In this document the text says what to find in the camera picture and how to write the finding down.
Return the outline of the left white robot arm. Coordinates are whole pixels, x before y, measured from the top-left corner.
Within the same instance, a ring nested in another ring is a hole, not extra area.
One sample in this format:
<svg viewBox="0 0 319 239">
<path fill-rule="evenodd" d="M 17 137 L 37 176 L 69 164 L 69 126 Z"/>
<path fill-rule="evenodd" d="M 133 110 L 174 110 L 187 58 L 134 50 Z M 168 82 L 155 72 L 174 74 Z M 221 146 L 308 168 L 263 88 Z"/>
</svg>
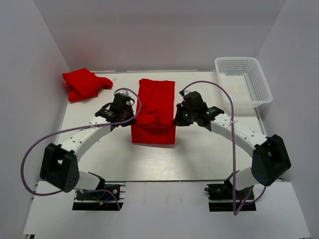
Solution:
<svg viewBox="0 0 319 239">
<path fill-rule="evenodd" d="M 81 157 L 102 137 L 118 126 L 126 127 L 137 122 L 131 102 L 124 93 L 116 93 L 112 103 L 98 110 L 88 128 L 78 131 L 64 142 L 49 144 L 44 151 L 40 178 L 63 192 L 88 190 L 95 199 L 105 194 L 105 180 L 94 173 L 79 170 Z"/>
</svg>

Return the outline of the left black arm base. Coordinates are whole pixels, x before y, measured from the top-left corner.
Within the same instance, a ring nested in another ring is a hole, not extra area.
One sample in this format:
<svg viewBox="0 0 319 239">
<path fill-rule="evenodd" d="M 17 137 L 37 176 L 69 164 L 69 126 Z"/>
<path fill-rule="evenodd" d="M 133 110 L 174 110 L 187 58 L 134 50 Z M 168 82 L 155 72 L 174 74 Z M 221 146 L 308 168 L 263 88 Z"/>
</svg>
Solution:
<svg viewBox="0 0 319 239">
<path fill-rule="evenodd" d="M 125 200 L 126 184 L 115 182 L 106 183 L 105 190 L 109 192 L 86 193 L 77 190 L 73 200 L 73 211 L 119 211 Z"/>
</svg>

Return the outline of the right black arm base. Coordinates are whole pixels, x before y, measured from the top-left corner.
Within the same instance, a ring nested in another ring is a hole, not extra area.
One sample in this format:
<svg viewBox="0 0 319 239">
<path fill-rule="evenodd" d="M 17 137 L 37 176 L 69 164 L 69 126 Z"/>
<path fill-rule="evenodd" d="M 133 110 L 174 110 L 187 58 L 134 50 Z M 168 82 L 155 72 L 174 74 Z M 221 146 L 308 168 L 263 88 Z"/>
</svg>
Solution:
<svg viewBox="0 0 319 239">
<path fill-rule="evenodd" d="M 233 212 L 233 195 L 230 176 L 226 178 L 223 183 L 210 183 L 204 188 L 208 195 L 208 206 L 210 212 Z M 256 204 L 254 201 L 254 193 L 250 192 L 250 187 L 243 190 L 236 190 L 236 209 L 247 198 L 241 211 L 256 211 Z"/>
</svg>

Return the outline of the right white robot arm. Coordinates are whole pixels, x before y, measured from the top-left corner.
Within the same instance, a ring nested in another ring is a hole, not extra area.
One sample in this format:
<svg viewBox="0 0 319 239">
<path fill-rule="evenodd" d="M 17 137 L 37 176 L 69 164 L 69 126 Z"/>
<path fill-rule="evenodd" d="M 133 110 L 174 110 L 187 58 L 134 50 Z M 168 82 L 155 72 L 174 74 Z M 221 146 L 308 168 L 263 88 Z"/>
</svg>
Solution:
<svg viewBox="0 0 319 239">
<path fill-rule="evenodd" d="M 173 124 L 176 126 L 198 126 L 219 134 L 243 149 L 252 158 L 252 165 L 232 173 L 225 181 L 226 195 L 238 198 L 243 189 L 261 184 L 271 186 L 291 167 L 283 139 L 278 135 L 266 136 L 231 121 L 218 107 L 208 107 L 201 94 L 194 91 L 180 92 L 183 101 L 176 105 Z"/>
</svg>

